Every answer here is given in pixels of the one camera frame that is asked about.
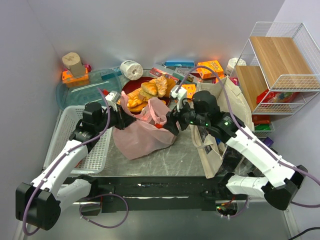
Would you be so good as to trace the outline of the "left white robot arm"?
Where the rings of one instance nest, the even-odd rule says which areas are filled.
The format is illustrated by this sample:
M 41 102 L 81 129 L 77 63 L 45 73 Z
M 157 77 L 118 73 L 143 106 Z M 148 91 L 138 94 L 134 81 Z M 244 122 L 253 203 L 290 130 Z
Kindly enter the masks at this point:
M 120 105 L 103 108 L 98 102 L 84 106 L 63 150 L 50 166 L 31 183 L 22 182 L 15 191 L 15 217 L 37 230 L 50 230 L 61 213 L 80 199 L 100 197 L 99 182 L 87 175 L 78 176 L 62 187 L 75 166 L 84 159 L 109 128 L 123 130 L 136 121 Z

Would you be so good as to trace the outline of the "beige canvas tote bag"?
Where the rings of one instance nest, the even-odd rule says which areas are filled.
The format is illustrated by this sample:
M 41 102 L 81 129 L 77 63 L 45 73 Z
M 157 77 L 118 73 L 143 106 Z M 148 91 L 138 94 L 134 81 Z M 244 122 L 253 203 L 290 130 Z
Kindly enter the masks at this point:
M 195 99 L 198 100 L 198 95 L 203 96 L 205 92 L 210 93 L 211 96 L 205 97 L 210 102 L 197 116 L 205 116 L 210 120 L 209 126 L 206 127 L 204 123 L 191 125 L 190 130 L 205 177 L 211 179 L 234 172 L 244 159 L 238 151 L 227 146 L 227 141 L 234 137 L 239 129 L 230 115 L 226 98 L 240 126 L 247 126 L 250 131 L 253 131 L 254 124 L 244 95 L 229 77 L 223 78 L 221 83 L 199 83 L 196 87 Z

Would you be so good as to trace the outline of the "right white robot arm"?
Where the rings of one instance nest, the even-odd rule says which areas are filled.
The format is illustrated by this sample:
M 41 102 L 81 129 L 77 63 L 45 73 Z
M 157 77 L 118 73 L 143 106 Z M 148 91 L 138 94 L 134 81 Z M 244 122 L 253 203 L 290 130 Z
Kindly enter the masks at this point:
M 191 100 L 193 105 L 187 102 L 187 91 L 183 88 L 171 90 L 170 95 L 177 103 L 166 114 L 165 129 L 176 136 L 188 126 L 203 127 L 210 135 L 242 154 L 263 174 L 262 177 L 226 174 L 219 182 L 221 197 L 254 196 L 264 198 L 278 210 L 288 208 L 301 188 L 306 168 L 294 166 L 270 150 L 243 121 L 221 111 L 216 97 L 209 91 L 196 92 Z

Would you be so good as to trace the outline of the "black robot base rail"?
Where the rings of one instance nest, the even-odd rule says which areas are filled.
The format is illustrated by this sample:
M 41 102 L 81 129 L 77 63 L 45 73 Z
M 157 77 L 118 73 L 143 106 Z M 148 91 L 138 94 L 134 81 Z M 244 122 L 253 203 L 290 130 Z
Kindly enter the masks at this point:
M 117 211 L 193 210 L 215 211 L 216 204 L 245 200 L 223 186 L 222 177 L 204 176 L 117 176 L 96 177 L 96 192 L 85 197 L 96 202 L 103 213 Z

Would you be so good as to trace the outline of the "pink plastic grocery bag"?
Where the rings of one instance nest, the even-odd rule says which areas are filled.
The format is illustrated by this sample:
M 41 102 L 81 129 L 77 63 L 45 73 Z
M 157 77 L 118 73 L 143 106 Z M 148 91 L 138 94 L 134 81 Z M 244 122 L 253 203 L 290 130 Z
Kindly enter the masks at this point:
M 114 127 L 112 131 L 116 147 L 127 159 L 143 157 L 175 142 L 176 136 L 164 128 L 167 123 L 166 114 L 171 111 L 165 103 L 158 98 L 151 98 L 141 113 L 134 115 L 127 107 L 128 102 L 128 96 L 122 92 L 120 105 L 135 121 L 124 129 Z

